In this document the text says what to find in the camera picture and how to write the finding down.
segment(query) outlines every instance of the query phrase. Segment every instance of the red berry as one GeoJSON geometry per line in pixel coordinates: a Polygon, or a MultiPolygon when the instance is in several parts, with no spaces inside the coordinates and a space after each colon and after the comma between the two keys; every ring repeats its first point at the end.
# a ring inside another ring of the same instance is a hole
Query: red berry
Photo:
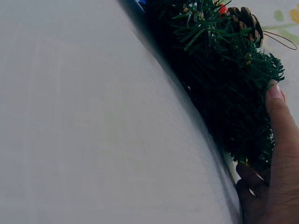
{"type": "Polygon", "coordinates": [[[228,12],[228,8],[226,8],[226,6],[224,6],[223,4],[219,4],[219,7],[221,7],[221,9],[219,10],[220,14],[228,12]]]}

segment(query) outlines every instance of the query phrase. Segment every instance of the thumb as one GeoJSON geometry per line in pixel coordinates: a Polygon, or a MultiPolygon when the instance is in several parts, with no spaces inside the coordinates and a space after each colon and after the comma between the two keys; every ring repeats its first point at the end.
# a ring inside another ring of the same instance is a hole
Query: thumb
{"type": "Polygon", "coordinates": [[[291,156],[294,153],[290,152],[291,148],[299,151],[299,129],[284,101],[278,83],[272,80],[270,85],[272,87],[266,92],[266,108],[271,120],[275,150],[283,150],[281,153],[291,156]]]}

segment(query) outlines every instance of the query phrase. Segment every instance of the string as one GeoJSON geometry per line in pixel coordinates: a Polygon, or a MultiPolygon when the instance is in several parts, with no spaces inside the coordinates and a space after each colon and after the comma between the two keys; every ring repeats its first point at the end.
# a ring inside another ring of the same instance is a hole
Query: string
{"type": "Polygon", "coordinates": [[[287,39],[287,38],[285,38],[285,37],[283,37],[283,36],[281,36],[281,35],[278,35],[278,34],[275,34],[275,33],[272,33],[272,32],[266,31],[266,30],[264,30],[263,32],[264,32],[264,35],[265,35],[265,36],[268,36],[268,37],[272,38],[273,40],[275,40],[275,41],[277,41],[278,43],[282,44],[283,46],[287,47],[288,49],[291,49],[291,50],[297,50],[297,49],[298,49],[297,45],[296,45],[294,42],[292,42],[291,40],[289,40],[289,39],[287,39]],[[278,37],[280,37],[280,38],[282,38],[282,39],[284,39],[284,40],[290,42],[292,45],[295,46],[295,48],[292,48],[292,47],[287,46],[286,44],[282,43],[281,41],[279,41],[278,39],[274,38],[273,36],[270,36],[269,34],[272,34],[272,35],[274,35],[274,36],[278,36],[278,37]]]}

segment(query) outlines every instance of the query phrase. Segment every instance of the pine cone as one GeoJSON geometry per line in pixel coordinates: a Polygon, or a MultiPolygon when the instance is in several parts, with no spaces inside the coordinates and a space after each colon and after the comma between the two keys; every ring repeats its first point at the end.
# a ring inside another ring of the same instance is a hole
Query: pine cone
{"type": "Polygon", "coordinates": [[[250,40],[254,41],[257,38],[256,47],[261,47],[263,43],[263,29],[255,15],[247,7],[242,7],[241,11],[237,7],[228,8],[228,12],[233,15],[233,22],[240,30],[252,28],[249,35],[250,40]]]}

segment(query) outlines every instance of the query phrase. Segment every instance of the finger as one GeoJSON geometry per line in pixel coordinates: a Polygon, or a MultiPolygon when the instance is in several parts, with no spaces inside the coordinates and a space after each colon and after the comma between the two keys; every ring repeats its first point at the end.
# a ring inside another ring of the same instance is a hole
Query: finger
{"type": "Polygon", "coordinates": [[[248,187],[257,197],[263,197],[267,188],[265,182],[256,175],[256,172],[243,163],[239,163],[236,167],[239,176],[247,183],[248,187]]]}
{"type": "Polygon", "coordinates": [[[266,107],[271,119],[271,127],[277,145],[299,144],[299,130],[283,100],[283,95],[276,81],[266,93],[266,107]]]}
{"type": "Polygon", "coordinates": [[[261,163],[256,163],[250,166],[260,178],[262,178],[266,184],[270,185],[271,169],[265,168],[261,163]]]}
{"type": "Polygon", "coordinates": [[[249,188],[244,180],[239,180],[236,185],[236,190],[243,210],[246,210],[255,200],[255,197],[249,191],[249,188]]]}
{"type": "Polygon", "coordinates": [[[261,173],[261,177],[263,180],[267,183],[268,186],[270,186],[270,179],[271,179],[271,169],[268,168],[266,171],[261,173]]]}

